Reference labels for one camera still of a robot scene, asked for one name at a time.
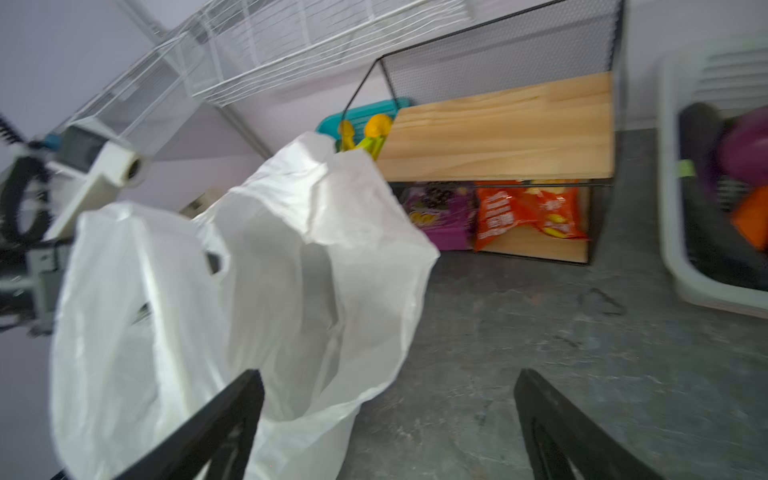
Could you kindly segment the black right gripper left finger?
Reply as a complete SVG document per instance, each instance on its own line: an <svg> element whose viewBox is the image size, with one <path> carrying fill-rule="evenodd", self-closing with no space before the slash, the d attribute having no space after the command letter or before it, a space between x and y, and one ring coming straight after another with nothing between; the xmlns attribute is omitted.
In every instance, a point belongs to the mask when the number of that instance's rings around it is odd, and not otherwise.
<svg viewBox="0 0 768 480"><path fill-rule="evenodd" d="M67 479L242 479L264 401L254 369L190 410L163 401L150 370L55 381L51 430Z"/></svg>

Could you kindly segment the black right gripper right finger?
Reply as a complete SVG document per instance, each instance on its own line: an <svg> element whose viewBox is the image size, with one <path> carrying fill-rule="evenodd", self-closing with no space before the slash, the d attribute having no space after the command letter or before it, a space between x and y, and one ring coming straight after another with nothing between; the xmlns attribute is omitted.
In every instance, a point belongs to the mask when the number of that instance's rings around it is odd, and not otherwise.
<svg viewBox="0 0 768 480"><path fill-rule="evenodd" d="M514 399L536 479L660 479L537 371L525 368Z"/></svg>

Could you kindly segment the white plastic grocery bag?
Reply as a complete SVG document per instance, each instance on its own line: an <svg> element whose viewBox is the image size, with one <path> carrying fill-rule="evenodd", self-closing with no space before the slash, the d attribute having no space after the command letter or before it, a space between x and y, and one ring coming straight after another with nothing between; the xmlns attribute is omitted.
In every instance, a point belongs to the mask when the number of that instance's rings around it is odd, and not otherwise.
<svg viewBox="0 0 768 480"><path fill-rule="evenodd" d="M370 156L314 132L194 219L84 213L51 350L65 470L115 477L255 369L247 477L336 478L360 407L408 355L438 256Z"/></svg>

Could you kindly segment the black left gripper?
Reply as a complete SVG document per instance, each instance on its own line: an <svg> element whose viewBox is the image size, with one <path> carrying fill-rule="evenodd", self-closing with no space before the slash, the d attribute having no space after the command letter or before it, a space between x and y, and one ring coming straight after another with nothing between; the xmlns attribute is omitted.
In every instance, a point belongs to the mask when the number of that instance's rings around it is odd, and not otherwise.
<svg viewBox="0 0 768 480"><path fill-rule="evenodd" d="M27 246L1 246L1 331L25 327L30 336L49 336L54 329L58 296L73 240Z"/></svg>

